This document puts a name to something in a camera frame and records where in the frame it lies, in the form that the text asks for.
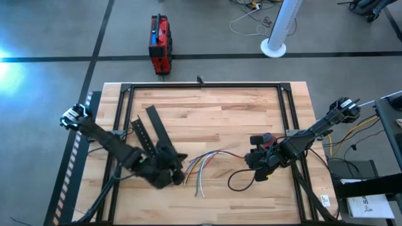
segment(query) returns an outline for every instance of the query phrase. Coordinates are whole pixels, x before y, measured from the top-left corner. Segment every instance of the gray floor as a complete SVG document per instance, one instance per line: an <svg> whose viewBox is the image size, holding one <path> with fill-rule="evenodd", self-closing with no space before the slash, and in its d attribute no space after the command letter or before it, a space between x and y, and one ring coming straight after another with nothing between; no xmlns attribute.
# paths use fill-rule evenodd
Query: gray floor
<svg viewBox="0 0 402 226"><path fill-rule="evenodd" d="M1 1L0 57L91 56L107 3ZM402 1L388 8L402 27ZM274 6L254 16L275 19L278 10ZM170 20L174 54L260 53L263 36L243 37L230 31L229 22L244 13L228 0L116 0L99 55L147 55L149 18L156 13ZM384 13L367 24L334 1L304 0L296 18L297 31L285 42L289 53L402 50ZM234 28L253 33L258 24L245 18ZM206 81L307 81L316 116L322 117L340 96L365 102L401 90L401 61L402 56L175 60L166 81L195 81L197 75ZM1 225L17 225L9 217L32 225L43 223L68 136L58 119L76 103L88 66L89 62L0 63L0 131L6 134L0 150ZM149 61L98 62L89 90L100 90L104 82L160 80ZM362 117L373 113L365 107ZM381 126L362 132L348 144ZM349 128L337 126L333 140L341 139ZM380 175L399 172L383 133L359 144L347 158L373 159ZM396 221L402 223L395 203L392 206ZM384 220L342 217L384 225Z"/></svg>

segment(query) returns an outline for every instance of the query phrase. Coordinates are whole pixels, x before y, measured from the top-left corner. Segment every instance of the wooden table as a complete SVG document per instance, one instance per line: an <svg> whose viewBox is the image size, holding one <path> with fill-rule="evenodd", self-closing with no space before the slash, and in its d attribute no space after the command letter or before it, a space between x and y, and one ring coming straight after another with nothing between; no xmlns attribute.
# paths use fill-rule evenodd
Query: wooden table
<svg viewBox="0 0 402 226"><path fill-rule="evenodd" d="M106 83L102 91L96 123L112 130L120 83ZM300 128L308 128L315 121L310 96L305 82L291 82ZM288 103L287 116L290 118ZM253 148L249 137L264 132L283 136L284 129L278 103L278 93L272 88L194 88L194 89L136 89L130 119L140 116L151 139L157 137L145 108L155 105L161 120L179 153L187 153L185 161L207 151L224 148L244 156ZM121 117L122 128L124 113ZM135 133L127 143L141 146ZM94 149L99 145L91 144ZM325 159L321 142L312 147ZM80 218L101 190L107 153L97 151L88 155L82 177L73 219ZM328 195L331 214L337 211L332 181L323 163L314 155L307 157L315 194ZM195 178L191 176L185 187L169 186L162 190L152 188L142 178L122 181L117 199L115 224L200 224L200 223L300 223L295 199L295 188L289 168L278 168L268 181L254 183L243 192L227 187L229 175L247 168L241 159L217 155L205 168L202 184L206 198L194 197ZM236 188L246 186L253 173L240 173L233 178ZM107 218L110 194L106 201ZM303 191L305 210L310 211Z"/></svg>

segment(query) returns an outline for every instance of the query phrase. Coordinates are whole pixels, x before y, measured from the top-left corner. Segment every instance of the yellow cable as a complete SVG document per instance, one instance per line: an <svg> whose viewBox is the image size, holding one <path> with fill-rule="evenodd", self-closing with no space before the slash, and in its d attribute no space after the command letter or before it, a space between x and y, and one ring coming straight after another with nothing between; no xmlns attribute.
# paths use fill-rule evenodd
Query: yellow cable
<svg viewBox="0 0 402 226"><path fill-rule="evenodd" d="M328 134L328 139L329 139L329 154L331 156L333 156L333 154L332 154L332 138L331 138L330 134Z"/></svg>
<svg viewBox="0 0 402 226"><path fill-rule="evenodd" d="M366 125L366 124L368 124L368 123L370 123L370 122L372 122L372 121L374 121L374 120L376 120L376 119L378 119L378 116L374 116L374 117L370 118L369 120L367 120L366 122L363 122L362 124L360 124L360 125L358 125L358 126L355 126L355 127L353 127L352 129L350 129L349 131L347 131L346 135L344 136L344 138L342 139L342 141L339 143L339 146L338 146L336 152L334 153L334 155L340 150L340 147L342 147L342 143L344 142L344 140L345 140L349 135L351 135L351 134L353 133L353 131L355 131L356 129L358 129L358 128L360 128L360 127L362 127L362 126L364 126L364 125Z"/></svg>
<svg viewBox="0 0 402 226"><path fill-rule="evenodd" d="M190 171L189 171L189 172L187 173L187 175L186 175L186 178L184 179L183 186L186 186L186 183L187 183L187 181L188 181L188 178L190 177L191 172L194 170L194 168L195 168L196 166L199 166L199 165L201 164L202 161L200 161L200 160L203 159L203 158L204 158L204 156L203 156L202 158L199 158L199 159L197 160L197 162L191 167Z"/></svg>

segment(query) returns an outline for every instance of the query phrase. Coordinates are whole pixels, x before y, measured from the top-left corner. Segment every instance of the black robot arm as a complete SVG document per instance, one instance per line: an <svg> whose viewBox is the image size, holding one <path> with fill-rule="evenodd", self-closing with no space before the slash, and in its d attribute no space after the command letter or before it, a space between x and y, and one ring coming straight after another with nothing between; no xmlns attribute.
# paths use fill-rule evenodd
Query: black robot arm
<svg viewBox="0 0 402 226"><path fill-rule="evenodd" d="M181 162L186 154L178 154L172 148L158 143L156 154L125 144L120 136L98 126L86 106L75 104L60 118L60 125L66 129L79 131L85 137L99 141L102 147L112 153L121 166L135 176L145 178L156 188L164 188L172 182L179 185L184 179Z"/></svg>
<svg viewBox="0 0 402 226"><path fill-rule="evenodd" d="M360 116L360 107L356 101L351 101L347 97L341 97L331 104L327 115L318 120L310 128L298 131L293 136L287 136L280 143L276 140L267 146L266 137L253 136L250 138L251 144L257 145L246 154L245 160L251 169L257 169L255 173L256 181L268 179L268 175L280 167L287 167L296 160L302 158L303 152L309 149L315 138L327 134L329 129L341 122L351 123Z"/></svg>

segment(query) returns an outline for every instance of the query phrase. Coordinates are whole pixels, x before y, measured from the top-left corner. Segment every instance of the label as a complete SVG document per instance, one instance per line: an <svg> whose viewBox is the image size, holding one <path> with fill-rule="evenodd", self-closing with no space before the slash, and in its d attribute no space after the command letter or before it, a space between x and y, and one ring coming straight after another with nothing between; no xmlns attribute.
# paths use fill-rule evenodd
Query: label
<svg viewBox="0 0 402 226"><path fill-rule="evenodd" d="M349 109L352 109L354 106L356 106L355 104L352 104L350 107L349 107Z"/></svg>
<svg viewBox="0 0 402 226"><path fill-rule="evenodd" d="M331 203L329 202L329 196L328 195L321 195L321 202L322 202L322 205L324 207L330 207L331 206Z"/></svg>
<svg viewBox="0 0 402 226"><path fill-rule="evenodd" d="M345 102L343 102L341 105L340 105L340 107L341 108L344 108L344 107L346 107L348 104L350 104L350 103L352 103L352 101L349 99L349 100L346 100Z"/></svg>

